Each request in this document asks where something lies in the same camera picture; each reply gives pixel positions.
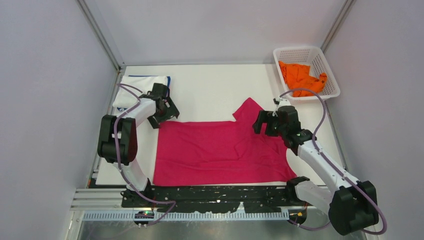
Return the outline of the pink t shirt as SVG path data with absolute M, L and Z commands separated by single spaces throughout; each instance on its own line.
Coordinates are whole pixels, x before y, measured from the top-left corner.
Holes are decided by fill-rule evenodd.
M 153 183 L 194 185 L 287 182 L 296 177 L 277 137 L 256 134 L 261 106 L 246 99 L 232 121 L 167 121 L 158 131 Z

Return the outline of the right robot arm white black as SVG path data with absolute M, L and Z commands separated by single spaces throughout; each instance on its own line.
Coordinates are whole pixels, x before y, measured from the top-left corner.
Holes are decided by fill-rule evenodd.
M 285 198 L 291 205 L 306 202 L 327 214 L 332 227 L 342 236 L 387 221 L 378 207 L 377 191 L 370 181 L 360 181 L 340 167 L 319 144 L 316 133 L 303 129 L 292 105 L 276 111 L 261 110 L 252 128 L 269 137 L 280 137 L 284 145 L 305 161 L 323 180 L 321 188 L 307 177 L 296 177 L 286 184 Z

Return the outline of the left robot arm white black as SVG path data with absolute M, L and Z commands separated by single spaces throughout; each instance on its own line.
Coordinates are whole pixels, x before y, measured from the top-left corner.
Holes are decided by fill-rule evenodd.
M 180 115 L 170 97 L 167 85 L 154 83 L 152 90 L 137 95 L 136 87 L 120 83 L 118 86 L 135 98 L 135 103 L 119 115 L 106 114 L 100 121 L 97 154 L 115 166 L 126 183 L 127 190 L 141 207 L 150 204 L 174 206 L 174 200 L 158 201 L 153 197 L 151 182 L 137 161 L 137 127 L 149 122 L 153 129 Z

